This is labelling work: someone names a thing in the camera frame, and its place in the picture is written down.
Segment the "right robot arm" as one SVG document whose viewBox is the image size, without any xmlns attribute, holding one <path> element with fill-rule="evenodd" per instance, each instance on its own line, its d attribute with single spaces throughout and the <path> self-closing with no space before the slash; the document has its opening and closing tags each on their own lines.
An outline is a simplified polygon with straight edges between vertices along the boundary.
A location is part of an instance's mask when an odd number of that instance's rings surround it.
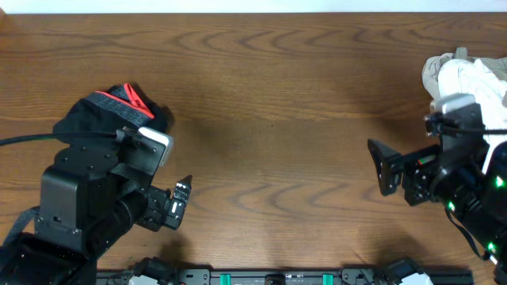
<svg viewBox="0 0 507 285">
<path fill-rule="evenodd" d="M 506 145 L 490 146 L 481 107 L 472 103 L 425 116 L 426 131 L 440 142 L 402 155 L 379 140 L 368 140 L 383 196 L 403 188 L 412 207 L 442 203 L 448 219 L 483 260 L 496 263 L 494 280 L 506 282 Z"/>
</svg>

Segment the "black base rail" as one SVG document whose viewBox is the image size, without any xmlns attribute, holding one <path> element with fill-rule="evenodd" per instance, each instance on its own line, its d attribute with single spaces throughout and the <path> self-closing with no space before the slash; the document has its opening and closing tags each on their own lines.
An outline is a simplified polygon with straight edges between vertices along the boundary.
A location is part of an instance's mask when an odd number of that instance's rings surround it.
<svg viewBox="0 0 507 285">
<path fill-rule="evenodd" d="M 352 265 L 326 270 L 178 269 L 145 258 L 131 269 L 98 272 L 99 285 L 474 285 L 467 269 L 426 269 L 410 258 L 382 267 Z"/>
</svg>

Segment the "white crumpled garment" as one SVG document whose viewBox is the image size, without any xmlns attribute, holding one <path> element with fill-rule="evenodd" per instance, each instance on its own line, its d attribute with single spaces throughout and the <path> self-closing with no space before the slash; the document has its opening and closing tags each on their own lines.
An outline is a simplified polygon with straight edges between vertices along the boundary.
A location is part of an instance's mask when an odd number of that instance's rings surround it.
<svg viewBox="0 0 507 285">
<path fill-rule="evenodd" d="M 506 129 L 506 65 L 485 59 L 469 61 L 451 59 L 436 74 L 436 93 L 440 99 L 455 93 L 475 96 L 480 105 L 482 122 L 487 130 Z"/>
</svg>

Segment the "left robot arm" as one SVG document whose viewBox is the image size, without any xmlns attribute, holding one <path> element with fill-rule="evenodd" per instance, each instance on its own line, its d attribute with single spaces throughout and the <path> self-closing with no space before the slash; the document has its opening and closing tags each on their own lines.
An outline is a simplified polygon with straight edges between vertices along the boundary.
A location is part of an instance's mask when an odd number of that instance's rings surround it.
<svg viewBox="0 0 507 285">
<path fill-rule="evenodd" d="M 192 176 L 174 190 L 152 186 L 165 149 L 135 138 L 58 152 L 42 176 L 40 205 L 19 217 L 1 247 L 1 282 L 94 284 L 98 260 L 134 225 L 176 230 Z"/>
</svg>

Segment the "black pants with red waistband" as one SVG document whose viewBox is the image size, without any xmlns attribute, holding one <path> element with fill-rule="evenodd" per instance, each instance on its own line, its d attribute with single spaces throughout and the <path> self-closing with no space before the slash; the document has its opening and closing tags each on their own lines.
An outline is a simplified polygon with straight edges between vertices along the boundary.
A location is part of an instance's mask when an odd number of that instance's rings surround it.
<svg viewBox="0 0 507 285">
<path fill-rule="evenodd" d="M 172 124 L 168 109 L 152 101 L 138 85 L 124 83 L 93 91 L 77 101 L 53 126 L 55 133 L 114 132 L 149 127 L 165 133 Z"/>
</svg>

